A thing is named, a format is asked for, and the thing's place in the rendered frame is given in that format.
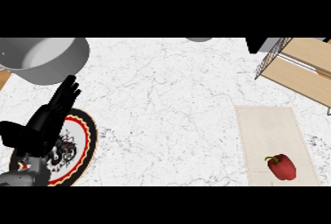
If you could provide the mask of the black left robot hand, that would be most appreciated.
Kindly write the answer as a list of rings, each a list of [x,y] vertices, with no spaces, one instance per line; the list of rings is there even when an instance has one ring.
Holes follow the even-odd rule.
[[[3,145],[15,148],[21,157],[40,158],[55,146],[65,117],[82,92],[76,79],[74,75],[67,77],[49,103],[39,108],[27,125],[9,121],[0,122]]]

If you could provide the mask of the beige placemat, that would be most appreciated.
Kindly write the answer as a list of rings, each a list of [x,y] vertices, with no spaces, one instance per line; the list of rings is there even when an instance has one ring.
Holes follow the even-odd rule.
[[[235,114],[250,185],[320,186],[321,181],[293,109],[237,106]],[[294,163],[294,180],[280,180],[268,167],[265,158],[280,154],[286,154]]]

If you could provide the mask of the black rimmed patterned plate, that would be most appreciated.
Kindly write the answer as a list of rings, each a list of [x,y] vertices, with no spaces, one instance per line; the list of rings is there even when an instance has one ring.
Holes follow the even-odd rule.
[[[49,186],[73,186],[85,173],[98,147],[98,127],[90,115],[73,108],[52,151],[46,155]]]

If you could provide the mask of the wooden cutting board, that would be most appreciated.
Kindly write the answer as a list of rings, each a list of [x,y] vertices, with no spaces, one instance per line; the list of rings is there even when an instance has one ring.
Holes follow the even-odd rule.
[[[0,90],[3,89],[3,86],[9,80],[11,75],[12,75],[12,72],[8,70],[0,72]]]

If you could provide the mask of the grey metal pot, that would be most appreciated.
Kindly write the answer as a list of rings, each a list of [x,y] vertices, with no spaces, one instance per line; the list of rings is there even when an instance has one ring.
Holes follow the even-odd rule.
[[[85,38],[0,38],[0,71],[36,85],[54,85],[79,73],[89,53]]]

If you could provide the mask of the black appliance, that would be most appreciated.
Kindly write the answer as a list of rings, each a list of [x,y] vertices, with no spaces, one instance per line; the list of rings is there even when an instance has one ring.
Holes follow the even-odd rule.
[[[256,54],[265,50],[266,38],[250,37],[246,39],[249,53]]]

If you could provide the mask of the red bell pepper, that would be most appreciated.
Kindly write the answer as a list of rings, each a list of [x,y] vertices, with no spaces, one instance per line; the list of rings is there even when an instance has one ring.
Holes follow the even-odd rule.
[[[296,165],[286,154],[278,154],[265,158],[268,167],[280,180],[296,179]]]

